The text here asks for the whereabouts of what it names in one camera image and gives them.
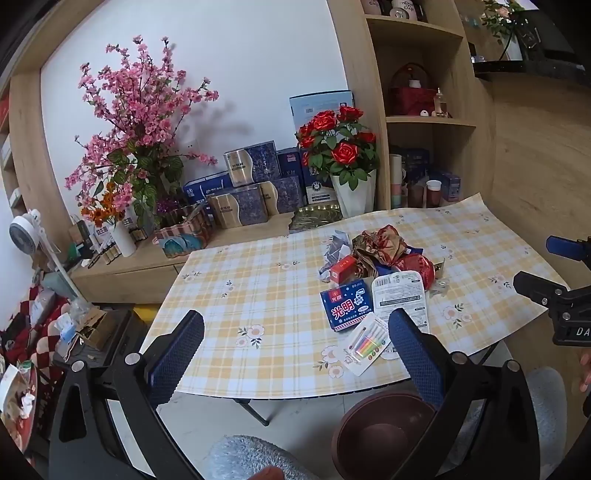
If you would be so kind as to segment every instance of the plaid tablecloth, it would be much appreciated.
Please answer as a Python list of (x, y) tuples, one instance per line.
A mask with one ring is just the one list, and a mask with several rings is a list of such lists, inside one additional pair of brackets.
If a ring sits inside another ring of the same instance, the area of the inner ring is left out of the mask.
[(520, 270), (565, 284), (483, 204), (480, 195), (433, 210), (374, 212), (289, 236), (193, 252), (142, 347), (171, 332), (188, 310), (203, 315), (205, 339), (177, 390), (229, 398), (301, 398), (346, 393), (408, 378), (389, 352), (361, 376), (334, 356), (319, 293), (322, 257), (335, 229), (351, 238), (394, 225), (409, 245), (445, 259), (450, 290), (428, 298), (431, 333), (471, 355), (545, 309), (517, 295)]

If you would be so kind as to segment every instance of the wooden shelf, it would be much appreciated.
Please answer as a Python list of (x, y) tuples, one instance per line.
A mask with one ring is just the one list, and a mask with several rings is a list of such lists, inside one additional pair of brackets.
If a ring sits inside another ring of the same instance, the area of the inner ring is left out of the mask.
[(464, 38), (452, 30), (430, 23), (383, 15), (365, 15), (365, 18), (374, 42), (437, 47), (445, 42), (459, 45)]
[(457, 118), (442, 118), (438, 116), (387, 116), (388, 124), (433, 124), (433, 125), (458, 125), (460, 127), (476, 128), (476, 125)]

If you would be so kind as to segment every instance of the white flower pot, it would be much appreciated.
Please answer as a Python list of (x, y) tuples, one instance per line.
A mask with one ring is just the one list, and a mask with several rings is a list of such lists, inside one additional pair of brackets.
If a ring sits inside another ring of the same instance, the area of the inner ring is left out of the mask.
[(117, 225), (109, 225), (109, 233), (113, 237), (113, 240), (121, 250), (121, 255), (124, 257), (130, 257), (135, 252), (134, 239), (131, 238), (129, 230), (123, 224), (123, 222), (117, 222)]
[(374, 211), (375, 179), (377, 176), (375, 170), (368, 173), (367, 181), (360, 181), (354, 191), (351, 190), (348, 182), (341, 185), (338, 176), (330, 176), (343, 218), (351, 218)]

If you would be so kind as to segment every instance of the colored pen set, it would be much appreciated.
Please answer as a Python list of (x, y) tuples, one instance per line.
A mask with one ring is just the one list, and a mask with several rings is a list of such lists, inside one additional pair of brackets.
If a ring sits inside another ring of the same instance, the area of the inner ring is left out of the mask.
[(369, 328), (362, 328), (349, 350), (353, 351), (358, 358), (376, 356), (382, 348), (386, 347), (388, 332), (374, 323)]

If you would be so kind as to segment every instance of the box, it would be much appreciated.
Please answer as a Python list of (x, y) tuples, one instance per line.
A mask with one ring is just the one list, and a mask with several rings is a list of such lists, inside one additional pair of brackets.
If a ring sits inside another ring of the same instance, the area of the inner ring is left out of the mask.
[(234, 187), (281, 178), (275, 142), (264, 142), (224, 153)]
[(353, 93), (350, 90), (337, 90), (300, 95), (290, 98), (290, 105), (297, 131), (320, 112), (326, 110), (338, 112), (341, 106), (354, 106)]
[(106, 341), (117, 328), (117, 318), (113, 312), (104, 312), (93, 307), (82, 319), (76, 332), (82, 337), (85, 344), (102, 350)]
[(204, 203), (196, 207), (184, 223), (156, 230), (158, 244), (167, 258), (182, 257), (207, 246), (213, 235), (213, 225), (205, 207)]
[(460, 177), (453, 173), (436, 170), (429, 174), (429, 178), (441, 182), (441, 196), (445, 201), (460, 201), (460, 189), (462, 188), (462, 179)]
[(298, 177), (264, 181), (258, 185), (269, 216), (295, 212), (304, 206)]
[[(232, 188), (230, 174), (227, 171), (209, 175), (185, 184), (183, 191), (191, 205), (201, 205), (205, 202), (205, 197), (219, 190)], [(209, 205), (206, 206), (207, 213), (211, 213)]]
[(281, 170), (281, 176), (287, 177), (298, 177), (301, 186), (302, 200), (306, 205), (306, 185), (304, 184), (304, 172), (301, 164), (301, 153), (298, 147), (285, 148), (277, 152), (277, 158), (279, 160), (279, 169)]
[(331, 179), (321, 181), (316, 178), (318, 171), (315, 167), (302, 167), (304, 185), (306, 187), (306, 198), (308, 203), (336, 202), (336, 192)]
[(258, 185), (222, 190), (208, 195), (207, 202), (221, 228), (254, 225), (269, 220), (265, 199)]
[(320, 292), (320, 297), (330, 328), (335, 332), (357, 325), (374, 310), (369, 288), (363, 280)]

